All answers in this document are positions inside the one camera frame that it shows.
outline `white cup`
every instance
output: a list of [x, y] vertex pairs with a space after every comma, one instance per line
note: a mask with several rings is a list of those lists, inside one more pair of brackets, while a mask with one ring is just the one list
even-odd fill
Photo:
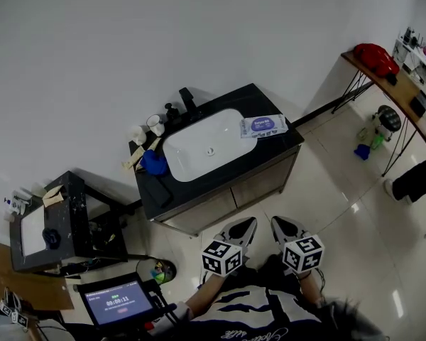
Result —
[[163, 120], [159, 115], [151, 115], [147, 119], [147, 126], [150, 130], [156, 134], [156, 136], [161, 136], [164, 134], [164, 124]]
[[147, 134], [145, 134], [145, 131], [141, 126], [133, 126], [129, 135], [131, 140], [134, 141], [137, 145], [142, 145], [147, 140]]

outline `vanity cabinet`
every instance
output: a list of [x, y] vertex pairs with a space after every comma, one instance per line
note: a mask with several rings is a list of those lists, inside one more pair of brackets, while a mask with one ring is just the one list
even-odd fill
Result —
[[212, 193], [166, 212], [155, 222], [197, 236], [204, 229], [284, 190], [300, 146], [254, 168]]

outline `black machine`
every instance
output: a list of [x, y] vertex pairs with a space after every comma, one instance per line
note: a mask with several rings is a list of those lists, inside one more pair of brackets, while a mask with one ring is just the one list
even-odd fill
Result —
[[146, 323], [166, 315], [176, 325], [175, 304], [168, 305], [154, 279], [137, 273], [77, 287], [94, 326], [111, 339], [148, 340]]

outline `marker cube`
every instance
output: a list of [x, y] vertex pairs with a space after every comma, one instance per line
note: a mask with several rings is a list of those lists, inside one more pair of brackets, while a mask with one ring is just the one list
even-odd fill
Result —
[[241, 247], [212, 240], [202, 252], [203, 268], [219, 276], [227, 276], [243, 264], [242, 252]]
[[317, 235], [303, 237], [284, 245], [283, 263], [295, 273], [318, 268], [322, 263], [325, 247]]

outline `white sink basin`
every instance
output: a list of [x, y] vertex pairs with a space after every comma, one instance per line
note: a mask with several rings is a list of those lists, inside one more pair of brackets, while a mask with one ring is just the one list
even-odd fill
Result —
[[252, 151], [257, 138], [240, 137], [242, 119], [225, 109], [169, 136], [163, 150], [173, 177], [190, 182]]

